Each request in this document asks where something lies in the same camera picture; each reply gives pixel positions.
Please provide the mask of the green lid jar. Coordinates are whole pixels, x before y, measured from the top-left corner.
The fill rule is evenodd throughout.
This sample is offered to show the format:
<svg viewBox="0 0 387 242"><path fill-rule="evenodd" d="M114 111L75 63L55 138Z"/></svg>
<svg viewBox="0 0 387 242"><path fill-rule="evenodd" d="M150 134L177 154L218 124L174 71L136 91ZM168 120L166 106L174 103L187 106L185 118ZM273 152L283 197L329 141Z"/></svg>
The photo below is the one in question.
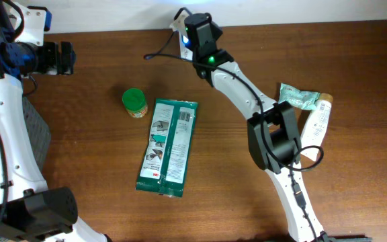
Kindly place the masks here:
<svg viewBox="0 0 387 242"><path fill-rule="evenodd" d="M130 88L123 93L122 103L133 118L142 118L148 111L145 95L140 89Z"/></svg>

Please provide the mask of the mint green snack packet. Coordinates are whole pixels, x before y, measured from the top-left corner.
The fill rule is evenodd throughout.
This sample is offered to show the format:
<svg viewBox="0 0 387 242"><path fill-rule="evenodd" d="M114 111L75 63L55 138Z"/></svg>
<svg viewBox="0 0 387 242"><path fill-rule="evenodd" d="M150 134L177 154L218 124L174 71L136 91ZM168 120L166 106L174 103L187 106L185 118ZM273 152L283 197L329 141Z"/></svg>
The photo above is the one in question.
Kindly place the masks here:
<svg viewBox="0 0 387 242"><path fill-rule="evenodd" d="M316 91L301 91L291 85L282 83L279 90L278 103L288 102L291 106L301 110L315 110L315 102L320 93Z"/></svg>

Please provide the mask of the green white wipes pack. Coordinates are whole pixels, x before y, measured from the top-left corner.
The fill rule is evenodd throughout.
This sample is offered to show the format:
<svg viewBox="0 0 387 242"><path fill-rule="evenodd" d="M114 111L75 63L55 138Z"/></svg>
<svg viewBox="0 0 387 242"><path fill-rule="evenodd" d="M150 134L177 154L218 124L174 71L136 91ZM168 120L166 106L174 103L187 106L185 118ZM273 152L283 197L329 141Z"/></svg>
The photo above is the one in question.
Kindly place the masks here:
<svg viewBox="0 0 387 242"><path fill-rule="evenodd" d="M198 103L157 99L136 190L182 197Z"/></svg>

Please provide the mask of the white tube package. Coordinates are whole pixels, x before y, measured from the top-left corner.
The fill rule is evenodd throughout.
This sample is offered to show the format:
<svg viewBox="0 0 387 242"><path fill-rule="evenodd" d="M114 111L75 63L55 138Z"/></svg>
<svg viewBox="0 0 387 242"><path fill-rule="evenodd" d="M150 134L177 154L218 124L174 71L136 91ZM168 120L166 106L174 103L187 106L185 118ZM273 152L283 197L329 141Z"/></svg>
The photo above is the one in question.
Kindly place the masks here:
<svg viewBox="0 0 387 242"><path fill-rule="evenodd" d="M333 96L327 93L320 94L315 101L315 109L310 112L300 136L303 148L322 145L329 124L332 102Z"/></svg>

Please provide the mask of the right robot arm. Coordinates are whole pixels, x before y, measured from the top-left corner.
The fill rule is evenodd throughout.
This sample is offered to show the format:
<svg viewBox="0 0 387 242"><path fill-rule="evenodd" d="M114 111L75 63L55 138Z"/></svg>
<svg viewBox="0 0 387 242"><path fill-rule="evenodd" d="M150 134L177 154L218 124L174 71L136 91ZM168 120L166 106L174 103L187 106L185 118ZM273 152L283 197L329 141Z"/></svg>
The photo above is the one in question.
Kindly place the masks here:
<svg viewBox="0 0 387 242"><path fill-rule="evenodd" d="M241 71L234 58L217 46L221 28L209 13L183 7L172 23L192 53L198 76L223 93L247 120L249 152L256 166L272 180L294 241L327 241L302 178L304 168L294 108L261 92Z"/></svg>

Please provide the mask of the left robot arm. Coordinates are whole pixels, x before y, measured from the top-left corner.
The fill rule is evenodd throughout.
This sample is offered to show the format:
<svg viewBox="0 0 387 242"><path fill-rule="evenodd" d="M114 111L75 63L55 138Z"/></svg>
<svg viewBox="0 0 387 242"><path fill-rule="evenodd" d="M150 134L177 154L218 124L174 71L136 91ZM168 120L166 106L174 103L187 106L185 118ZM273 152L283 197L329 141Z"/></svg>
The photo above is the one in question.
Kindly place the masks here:
<svg viewBox="0 0 387 242"><path fill-rule="evenodd" d="M70 42L47 42L45 7L0 1L0 241L107 241L78 215L67 187L50 189L42 166L50 131L28 101L26 79L72 75Z"/></svg>

